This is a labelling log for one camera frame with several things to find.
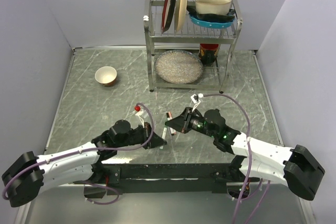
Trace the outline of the green white pen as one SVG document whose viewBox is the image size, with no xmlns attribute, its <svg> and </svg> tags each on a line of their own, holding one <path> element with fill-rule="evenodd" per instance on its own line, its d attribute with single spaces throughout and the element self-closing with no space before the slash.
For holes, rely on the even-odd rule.
<svg viewBox="0 0 336 224">
<path fill-rule="evenodd" d="M 162 139 L 165 139 L 165 137 L 166 137 L 166 133 L 167 133 L 167 127 L 165 127 L 165 128 L 163 129 Z"/>
</svg>

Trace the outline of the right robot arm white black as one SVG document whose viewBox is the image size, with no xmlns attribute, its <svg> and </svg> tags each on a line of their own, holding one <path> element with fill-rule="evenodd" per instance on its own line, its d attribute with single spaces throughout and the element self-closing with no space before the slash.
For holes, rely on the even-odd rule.
<svg viewBox="0 0 336 224">
<path fill-rule="evenodd" d="M 183 134 L 194 130 L 209 136 L 220 151 L 233 154 L 229 173 L 235 181 L 242 181 L 246 176 L 269 180 L 312 201 L 325 175 L 324 168 L 306 147 L 283 147 L 247 137 L 226 125 L 219 109 L 201 114 L 186 107 L 182 114 L 165 124 Z"/>
</svg>

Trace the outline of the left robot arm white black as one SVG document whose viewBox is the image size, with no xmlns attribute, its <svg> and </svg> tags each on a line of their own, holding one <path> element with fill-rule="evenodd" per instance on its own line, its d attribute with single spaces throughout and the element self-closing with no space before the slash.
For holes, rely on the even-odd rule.
<svg viewBox="0 0 336 224">
<path fill-rule="evenodd" d="M 5 186 L 2 197 L 12 207 L 19 207 L 59 185 L 80 181 L 98 183 L 107 173 L 102 162 L 116 156 L 118 151 L 166 144 L 150 123 L 133 129 L 128 121 L 119 120 L 79 147 L 48 155 L 36 156 L 32 151 L 22 154 L 2 175 Z"/>
</svg>

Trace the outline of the white pen orange cap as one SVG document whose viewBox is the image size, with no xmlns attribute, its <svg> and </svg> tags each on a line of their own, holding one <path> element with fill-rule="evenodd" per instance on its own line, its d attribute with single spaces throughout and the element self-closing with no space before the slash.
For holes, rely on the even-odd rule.
<svg viewBox="0 0 336 224">
<path fill-rule="evenodd" d="M 172 113 L 171 112 L 168 112 L 168 114 L 169 114 L 169 119 L 172 119 L 173 117 L 172 117 Z M 176 135 L 176 130 L 174 130 L 173 128 L 171 128 L 171 133 L 173 134 L 173 135 Z"/>
</svg>

